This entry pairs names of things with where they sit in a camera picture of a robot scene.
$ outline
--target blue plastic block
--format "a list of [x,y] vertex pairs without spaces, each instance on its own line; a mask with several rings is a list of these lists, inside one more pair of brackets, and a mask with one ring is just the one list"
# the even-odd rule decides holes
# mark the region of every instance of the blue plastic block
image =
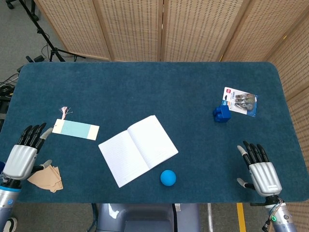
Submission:
[[220,105],[212,112],[216,122],[227,122],[231,118],[230,110],[227,105]]

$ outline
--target tripod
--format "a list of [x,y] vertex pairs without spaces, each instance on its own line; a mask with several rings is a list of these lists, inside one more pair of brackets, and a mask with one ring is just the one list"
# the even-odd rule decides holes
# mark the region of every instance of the tripod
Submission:
[[61,62],[65,62],[64,58],[59,54],[59,52],[63,52],[63,53],[67,53],[67,54],[73,55],[75,57],[74,61],[76,61],[76,57],[85,58],[83,56],[80,56],[80,55],[77,55],[77,54],[74,54],[74,53],[71,53],[71,52],[67,52],[67,51],[64,51],[64,50],[61,50],[61,49],[58,49],[58,48],[54,47],[52,42],[50,42],[49,38],[46,36],[44,30],[40,27],[38,22],[33,17],[32,13],[28,9],[28,7],[24,3],[24,1],[23,0],[19,0],[19,2],[23,6],[23,8],[26,10],[26,12],[27,12],[28,16],[30,17],[31,21],[37,27],[37,32],[44,37],[44,39],[46,40],[47,44],[50,46],[50,48],[51,48],[51,55],[50,55],[50,58],[49,58],[50,62],[52,61],[54,55],[56,55]]

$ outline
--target gray carpet floor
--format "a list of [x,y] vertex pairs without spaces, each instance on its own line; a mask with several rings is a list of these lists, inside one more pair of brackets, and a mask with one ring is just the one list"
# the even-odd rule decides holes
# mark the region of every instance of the gray carpet floor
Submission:
[[[4,81],[16,73],[17,68],[26,64],[25,56],[33,59],[41,55],[41,49],[46,45],[19,2],[13,2],[13,5],[15,9],[10,10],[5,1],[0,2],[0,81]],[[37,15],[40,18],[39,24],[49,34],[54,46],[63,48],[49,23],[39,12]],[[47,50],[44,49],[43,53],[47,55]],[[100,60],[78,58],[77,61]],[[261,231],[267,217],[265,209],[244,204],[244,211],[247,231]],[[215,232],[239,232],[236,204],[212,204],[212,213]],[[90,204],[78,203],[17,203],[13,216],[18,219],[17,232],[85,232],[92,222],[92,209]],[[207,218],[207,205],[201,204],[202,232],[208,232]]]

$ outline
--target lined notebook page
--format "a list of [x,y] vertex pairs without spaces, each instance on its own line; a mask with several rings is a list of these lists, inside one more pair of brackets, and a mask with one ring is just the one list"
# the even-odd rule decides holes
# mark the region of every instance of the lined notebook page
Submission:
[[149,169],[178,153],[168,134],[154,115],[133,124],[127,131]]
[[128,131],[121,132],[99,145],[118,187],[149,170]]

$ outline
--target blue table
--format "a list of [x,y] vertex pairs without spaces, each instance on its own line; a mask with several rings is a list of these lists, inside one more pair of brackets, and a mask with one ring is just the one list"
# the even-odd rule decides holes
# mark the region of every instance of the blue table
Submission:
[[[258,94],[256,117],[232,112],[215,123],[212,111],[224,87]],[[64,189],[51,193],[23,183],[22,202],[202,203],[263,202],[236,181],[250,181],[236,146],[261,143],[273,162],[286,201],[309,196],[309,178],[276,68],[266,62],[228,63],[33,63],[20,74],[0,134],[0,160],[6,160],[28,125],[61,118],[99,125],[96,141],[52,134],[37,163],[53,160]],[[99,148],[133,123],[156,115],[179,153],[118,188]],[[168,188],[160,174],[171,169],[177,182]]]

